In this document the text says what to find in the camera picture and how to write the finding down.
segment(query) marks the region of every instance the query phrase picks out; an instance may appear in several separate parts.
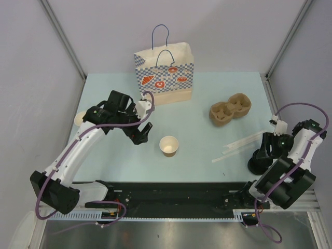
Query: gray wall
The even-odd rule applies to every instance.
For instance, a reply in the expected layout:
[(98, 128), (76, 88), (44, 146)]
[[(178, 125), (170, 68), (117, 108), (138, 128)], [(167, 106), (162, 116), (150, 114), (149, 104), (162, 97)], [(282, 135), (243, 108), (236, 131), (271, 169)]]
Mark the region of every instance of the gray wall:
[(169, 43), (190, 44), (196, 72), (265, 73), (305, 0), (49, 1), (85, 72), (134, 73), (133, 53), (163, 23)]
[(0, 3), (0, 248), (33, 210), (29, 177), (59, 155), (82, 81), (38, 1)]
[[(332, 1), (316, 0), (294, 40), (271, 77), (278, 106), (310, 102), (332, 118)], [(324, 116), (310, 107), (290, 107), (282, 118), (293, 127), (298, 121), (314, 119), (325, 124)], [(329, 231), (332, 232), (332, 129), (317, 149), (311, 164), (317, 176), (315, 192)]]

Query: white paper cup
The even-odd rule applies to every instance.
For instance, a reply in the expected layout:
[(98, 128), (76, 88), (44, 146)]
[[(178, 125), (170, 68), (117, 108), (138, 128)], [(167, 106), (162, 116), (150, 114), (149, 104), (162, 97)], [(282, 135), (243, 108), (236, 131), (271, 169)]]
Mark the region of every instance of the white paper cup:
[(75, 118), (74, 118), (74, 124), (77, 126), (81, 126), (81, 124), (83, 123), (83, 117), (85, 116), (87, 112), (80, 112), (78, 114), (76, 114)]
[(165, 136), (160, 140), (159, 147), (167, 157), (173, 157), (178, 149), (178, 140), (173, 136)]

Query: bag handle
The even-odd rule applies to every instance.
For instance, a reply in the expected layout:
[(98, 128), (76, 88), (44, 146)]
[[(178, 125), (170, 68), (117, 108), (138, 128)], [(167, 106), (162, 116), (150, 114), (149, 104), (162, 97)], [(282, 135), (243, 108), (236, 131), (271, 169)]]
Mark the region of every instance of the bag handle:
[(168, 27), (166, 27), (166, 25), (160, 24), (160, 25), (155, 26), (154, 30), (152, 31), (152, 50), (154, 49), (154, 31), (159, 26), (164, 26), (167, 29), (167, 32), (168, 32), (167, 37), (166, 37), (166, 47), (167, 47), (167, 39), (168, 39), (168, 36), (170, 35), (170, 31), (169, 31)]
[(158, 55), (158, 57), (157, 57), (157, 61), (156, 61), (156, 66), (157, 66), (157, 64), (158, 64), (159, 56), (160, 56), (161, 53), (163, 53), (164, 51), (167, 51), (168, 53), (171, 54), (171, 57), (172, 57), (172, 59), (173, 59), (173, 62), (171, 63), (171, 66), (172, 66), (172, 64), (175, 62), (175, 61), (174, 61), (174, 57), (173, 57), (172, 53), (171, 53), (169, 50), (167, 50), (167, 49), (164, 49), (163, 51), (161, 51), (161, 52), (159, 53), (159, 55)]

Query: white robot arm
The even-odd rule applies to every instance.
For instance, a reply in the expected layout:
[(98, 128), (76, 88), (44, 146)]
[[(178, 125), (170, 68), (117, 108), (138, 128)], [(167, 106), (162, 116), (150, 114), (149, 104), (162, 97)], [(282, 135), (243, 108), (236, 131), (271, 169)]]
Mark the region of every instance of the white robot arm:
[[(268, 198), (274, 204), (286, 209), (314, 183), (316, 176), (310, 172), (311, 159), (327, 132), (323, 132), (319, 123), (312, 119), (299, 122), (291, 135), (286, 134), (287, 123), (276, 116), (272, 116), (270, 123), (275, 126), (274, 132), (263, 134), (260, 149), (248, 162), (253, 174), (262, 175), (251, 186), (250, 194), (257, 198), (269, 193)], [(299, 161), (302, 162), (300, 167), (276, 185)]]
[(140, 131), (137, 123), (152, 110), (149, 100), (140, 100), (135, 104), (128, 95), (112, 91), (107, 101), (87, 110), (77, 133), (58, 158), (43, 173), (35, 171), (31, 175), (36, 195), (39, 196), (46, 185), (40, 200), (63, 214), (77, 205), (103, 200), (108, 191), (105, 185), (99, 182), (73, 185), (75, 174), (94, 145), (114, 127), (122, 128), (136, 145), (147, 142), (152, 124), (149, 122)]

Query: light blue table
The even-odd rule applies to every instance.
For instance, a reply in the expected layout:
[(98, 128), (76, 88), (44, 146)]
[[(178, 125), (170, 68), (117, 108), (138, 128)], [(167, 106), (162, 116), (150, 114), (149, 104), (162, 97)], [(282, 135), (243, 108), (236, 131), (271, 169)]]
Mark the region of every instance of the light blue table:
[[(78, 111), (107, 100), (117, 90), (137, 101), (140, 98), (134, 74), (89, 74)], [(227, 101), (242, 92), (252, 101), (250, 112), (224, 127), (209, 119), (212, 104)], [(272, 131), (271, 111), (258, 73), (195, 73), (190, 101), (157, 106), (149, 121), (149, 141), (134, 145), (115, 129), (102, 140), (77, 172), (75, 181), (101, 179), (113, 182), (247, 182), (257, 177), (247, 169), (253, 151), (246, 150), (216, 163), (224, 145), (260, 130)], [(73, 126), (71, 136), (77, 131)], [(179, 149), (172, 158), (159, 149), (162, 137), (172, 135)], [(254, 143), (258, 148), (260, 141)]]

